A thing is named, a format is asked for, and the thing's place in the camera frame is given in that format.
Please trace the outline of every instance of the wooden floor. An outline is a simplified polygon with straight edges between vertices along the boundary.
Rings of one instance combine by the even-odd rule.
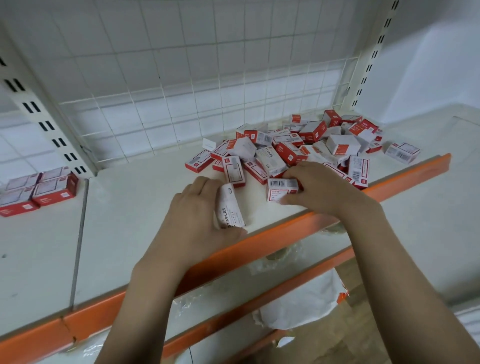
[[[350,296],[321,320],[295,328],[283,348],[269,345],[242,364],[387,364],[391,363],[370,310],[357,261],[337,272]]]

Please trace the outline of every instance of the person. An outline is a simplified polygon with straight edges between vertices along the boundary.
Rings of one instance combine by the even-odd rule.
[[[479,347],[405,251],[378,202],[319,163],[301,162],[284,178],[298,179],[304,190],[284,196],[282,204],[301,205],[344,224],[393,363],[480,363]],[[185,272],[247,233],[214,228],[221,185],[198,177],[173,197],[158,234],[132,271],[97,364],[160,362],[170,305]]]

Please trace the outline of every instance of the black slot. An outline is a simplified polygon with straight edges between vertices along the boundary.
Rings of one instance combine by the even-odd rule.
[[[26,102],[22,102],[22,104],[23,104],[23,106],[25,106],[25,109],[27,109],[30,114],[33,114],[32,109],[30,108],[30,106],[28,106],[28,104]]]
[[[40,109],[38,108],[35,102],[31,101],[30,103],[32,104],[32,106],[35,108],[37,112],[40,112]]]
[[[50,124],[50,122],[49,122],[48,120],[46,121],[46,123],[47,123],[48,127],[49,127],[51,130],[55,130],[55,128],[53,127],[53,125]]]
[[[9,80],[4,80],[7,86],[12,90],[13,92],[17,92],[17,89],[12,85],[12,83]]]
[[[16,78],[13,79],[15,83],[17,84],[18,88],[21,89],[22,91],[25,91],[23,85],[18,81]]]

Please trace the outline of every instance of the pile of boxes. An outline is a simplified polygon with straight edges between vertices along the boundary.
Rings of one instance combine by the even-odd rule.
[[[235,139],[204,139],[204,150],[185,167],[198,173],[213,162],[213,169],[225,173],[228,183],[221,189],[216,214],[222,226],[242,227],[234,188],[246,184],[243,169],[266,185],[267,201],[280,201],[284,195],[299,191],[297,180],[283,179],[282,175],[304,160],[321,163],[363,189],[368,187],[370,171],[365,155],[380,151],[383,143],[383,131],[377,125],[361,115],[340,116],[330,109],[320,120],[292,115],[281,129],[244,124],[235,131]],[[397,142],[385,151],[405,164],[419,153],[415,146]]]
[[[68,167],[15,178],[1,191],[0,215],[14,216],[68,200],[76,196],[77,185],[78,177]]]

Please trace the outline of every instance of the forearm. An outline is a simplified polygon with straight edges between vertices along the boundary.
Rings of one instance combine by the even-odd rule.
[[[405,251],[381,206],[370,204],[342,222],[392,361],[480,362],[475,342]]]
[[[168,262],[150,267],[135,266],[96,364],[160,362],[171,303],[184,272]]]

